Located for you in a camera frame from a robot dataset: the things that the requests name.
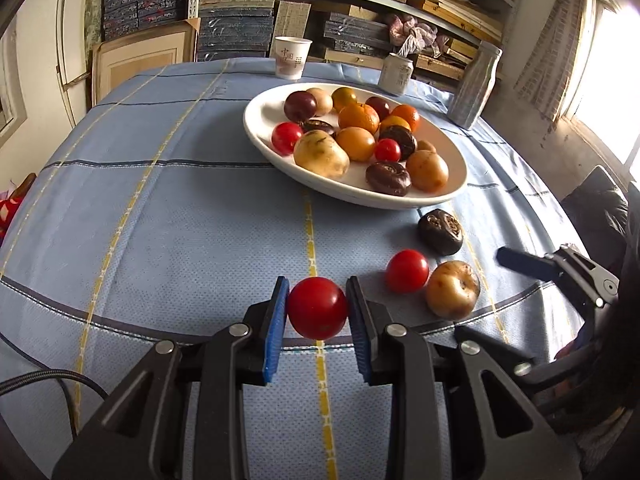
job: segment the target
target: dark purple fruit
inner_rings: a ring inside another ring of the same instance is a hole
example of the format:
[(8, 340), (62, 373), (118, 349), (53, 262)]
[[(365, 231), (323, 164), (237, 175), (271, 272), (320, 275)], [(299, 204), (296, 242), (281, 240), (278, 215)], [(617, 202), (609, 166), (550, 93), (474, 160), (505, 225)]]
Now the dark purple fruit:
[(420, 218), (418, 236), (442, 256), (451, 256), (462, 247), (464, 234), (460, 223), (442, 209), (434, 209)]
[(321, 121), (320, 119), (309, 119), (305, 121), (304, 123), (302, 123), (302, 129), (305, 133), (310, 132), (311, 130), (322, 130), (332, 137), (335, 137), (335, 128), (329, 123)]
[(393, 139), (400, 146), (400, 161), (407, 160), (418, 147), (414, 135), (403, 126), (387, 126), (380, 131), (379, 139)]
[(294, 123), (302, 123), (310, 119), (316, 114), (316, 110), (318, 110), (318, 101), (304, 90), (289, 94), (284, 101), (284, 114)]
[(378, 114), (378, 117), (380, 118), (380, 121), (384, 121), (388, 117), (388, 115), (391, 113), (391, 108), (389, 107), (389, 103), (387, 103), (382, 97), (378, 97), (378, 96), (370, 97), (369, 99), (367, 99), (365, 104), (369, 105), (371, 108), (373, 108), (376, 111), (376, 113)]
[(374, 191), (393, 196), (405, 196), (411, 186), (411, 177), (402, 164), (376, 162), (371, 164), (365, 178)]

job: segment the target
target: yellow fruit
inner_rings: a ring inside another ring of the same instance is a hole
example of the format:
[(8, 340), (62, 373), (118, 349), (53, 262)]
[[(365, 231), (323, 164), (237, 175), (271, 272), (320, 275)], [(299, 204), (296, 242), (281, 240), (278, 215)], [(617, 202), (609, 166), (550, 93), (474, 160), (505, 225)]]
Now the yellow fruit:
[(426, 150), (427, 152), (436, 153), (436, 147), (428, 140), (419, 140), (416, 150)]
[(437, 316), (452, 321), (465, 319), (476, 306), (480, 282), (469, 264), (454, 260), (440, 264), (431, 273), (424, 299)]
[(449, 179), (449, 167), (437, 153), (427, 150), (414, 152), (406, 162), (411, 185), (426, 193), (441, 190)]
[(402, 117), (398, 117), (395, 115), (389, 115), (384, 121), (380, 123), (380, 131), (384, 130), (388, 126), (402, 126), (407, 130), (411, 131), (411, 127), (409, 123), (405, 121)]
[(334, 101), (334, 108), (337, 112), (342, 110), (345, 106), (354, 105), (358, 102), (356, 93), (352, 88), (347, 86), (341, 86), (334, 93), (331, 94), (331, 98)]
[(329, 92), (325, 92), (321, 88), (308, 88), (306, 91), (315, 97), (316, 102), (318, 102), (316, 117), (327, 115), (334, 107), (334, 101), (331, 99)]
[(338, 145), (347, 152), (349, 158), (355, 162), (367, 162), (376, 149), (376, 139), (364, 128), (350, 126), (338, 132), (335, 136)]

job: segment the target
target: black cable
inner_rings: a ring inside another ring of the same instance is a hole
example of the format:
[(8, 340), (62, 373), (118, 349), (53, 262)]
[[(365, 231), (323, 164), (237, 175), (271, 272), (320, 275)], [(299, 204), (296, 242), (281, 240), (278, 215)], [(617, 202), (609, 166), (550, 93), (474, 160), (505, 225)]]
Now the black cable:
[(102, 397), (102, 400), (109, 397), (109, 394), (89, 377), (77, 372), (72, 372), (71, 370), (41, 370), (39, 372), (30, 372), (19, 377), (14, 377), (13, 379), (0, 383), (0, 397), (28, 384), (45, 381), (47, 379), (69, 379), (71, 381), (77, 381), (91, 388)]
[[(38, 361), (35, 357), (31, 357), (29, 354), (27, 354), (27, 352), (20, 350), (16, 345), (14, 345), (11, 341), (9, 341), (2, 332), (0, 332), (0, 339), (11, 350), (16, 352), (18, 355), (20, 355), (24, 359), (26, 359), (32, 365), (35, 365), (38, 368), (41, 368), (42, 370), (51, 370), (51, 368), (49, 368), (47, 365)], [(78, 430), (76, 430), (76, 422), (75, 422), (76, 415), (74, 411), (74, 400), (73, 400), (73, 397), (71, 396), (71, 392), (69, 391), (69, 388), (65, 384), (65, 381), (63, 381), (62, 379), (56, 379), (56, 382), (60, 385), (60, 388), (62, 388), (62, 394), (65, 396), (66, 411), (69, 416), (69, 426), (71, 428), (71, 438), (75, 440), (76, 436), (78, 436)]]

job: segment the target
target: paper cup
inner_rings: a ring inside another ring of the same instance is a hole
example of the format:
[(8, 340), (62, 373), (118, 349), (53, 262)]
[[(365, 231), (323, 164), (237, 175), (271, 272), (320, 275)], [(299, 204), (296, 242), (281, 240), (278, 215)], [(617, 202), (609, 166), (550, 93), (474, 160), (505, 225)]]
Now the paper cup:
[(276, 76), (296, 80), (302, 77), (311, 40), (278, 36), (275, 38)]

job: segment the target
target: metal screw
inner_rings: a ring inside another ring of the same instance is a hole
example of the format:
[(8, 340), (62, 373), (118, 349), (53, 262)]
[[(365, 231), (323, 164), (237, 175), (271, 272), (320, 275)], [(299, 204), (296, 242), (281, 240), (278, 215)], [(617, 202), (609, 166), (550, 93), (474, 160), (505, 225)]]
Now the metal screw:
[(533, 366), (531, 366), (531, 363), (520, 363), (519, 365), (515, 365), (515, 367), (513, 368), (513, 373), (518, 377), (524, 377), (531, 371), (532, 368)]
[(229, 333), (233, 337), (242, 337), (249, 333), (249, 327), (244, 323), (235, 323), (229, 327)]
[(604, 286), (607, 287), (607, 290), (609, 291), (610, 294), (617, 294), (618, 293), (618, 288), (617, 288), (616, 284), (614, 282), (612, 282), (611, 280), (604, 280)]
[(386, 333), (392, 337), (403, 337), (406, 335), (406, 328), (398, 323), (392, 323), (386, 327)]
[(170, 354), (174, 351), (175, 345), (171, 341), (158, 341), (156, 343), (156, 352), (159, 354)]
[(460, 349), (467, 355), (476, 355), (480, 352), (480, 345), (475, 341), (463, 341)]

